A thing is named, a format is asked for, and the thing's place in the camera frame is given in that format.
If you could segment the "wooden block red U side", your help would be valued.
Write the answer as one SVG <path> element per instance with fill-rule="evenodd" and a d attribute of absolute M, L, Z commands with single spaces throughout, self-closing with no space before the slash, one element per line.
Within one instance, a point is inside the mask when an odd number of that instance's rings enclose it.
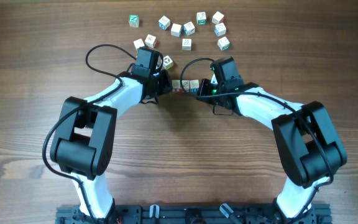
<path fill-rule="evenodd" d="M 181 85 L 179 80 L 172 80 L 172 92 L 181 92 Z"/>

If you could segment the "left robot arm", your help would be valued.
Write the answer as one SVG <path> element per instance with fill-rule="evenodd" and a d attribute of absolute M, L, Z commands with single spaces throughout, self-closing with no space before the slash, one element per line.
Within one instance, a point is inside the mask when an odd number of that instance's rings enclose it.
<path fill-rule="evenodd" d="M 104 174 L 112 156 L 116 120 L 132 106 L 158 104 L 158 97 L 172 90 L 160 52 L 140 47 L 134 60 L 98 94 L 67 98 L 42 147 L 46 167 L 75 184 L 78 216 L 89 223 L 118 219 Z"/>

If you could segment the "wooden block red pattern top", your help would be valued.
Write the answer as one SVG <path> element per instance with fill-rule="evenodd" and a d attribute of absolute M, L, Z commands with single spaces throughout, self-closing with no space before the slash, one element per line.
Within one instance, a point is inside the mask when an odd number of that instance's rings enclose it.
<path fill-rule="evenodd" d="M 189 92 L 190 91 L 190 81 L 189 80 L 182 80 L 181 81 L 181 92 Z"/>

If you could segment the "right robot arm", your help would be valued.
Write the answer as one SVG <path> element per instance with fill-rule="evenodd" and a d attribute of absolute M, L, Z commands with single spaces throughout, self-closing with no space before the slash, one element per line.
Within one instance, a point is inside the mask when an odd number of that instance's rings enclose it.
<path fill-rule="evenodd" d="M 212 79 L 204 79 L 197 99 L 252 118 L 273 131 L 287 175 L 275 199 L 281 216 L 295 221 L 311 208 L 318 190 L 332 184 L 347 155 L 322 103 L 292 103 L 245 83 L 232 57 L 212 60 Z"/>

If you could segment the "wooden block blue H side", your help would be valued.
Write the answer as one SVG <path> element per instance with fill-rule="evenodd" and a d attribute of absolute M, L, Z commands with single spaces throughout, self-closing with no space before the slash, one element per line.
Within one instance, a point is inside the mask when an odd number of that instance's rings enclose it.
<path fill-rule="evenodd" d="M 196 94 L 199 90 L 199 80 L 190 80 L 190 92 Z"/>

